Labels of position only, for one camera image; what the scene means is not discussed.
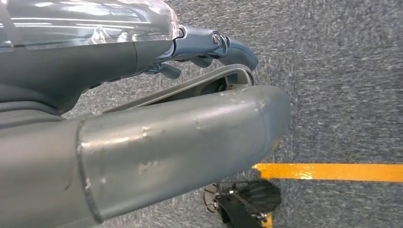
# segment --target hex bolt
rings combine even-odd
[[[220,35],[219,35],[219,34],[214,33],[213,36],[212,36],[212,39],[213,39],[213,43],[214,43],[216,46],[221,45],[221,38],[220,38]]]

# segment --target yellow line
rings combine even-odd
[[[403,182],[403,164],[261,163],[253,168],[266,179]]]

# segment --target plastic wrap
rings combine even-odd
[[[0,51],[172,40],[175,12],[162,0],[2,0]]]

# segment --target screw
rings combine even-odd
[[[217,46],[221,45],[221,38],[220,38],[219,34],[214,33],[212,38],[213,38],[213,43],[215,45],[217,45]]]
[[[178,38],[182,38],[182,37],[184,37],[185,36],[185,32],[180,28],[179,29],[179,36],[178,36]]]

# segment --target yellow tape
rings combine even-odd
[[[262,178],[403,182],[403,164],[282,164],[253,166]]]

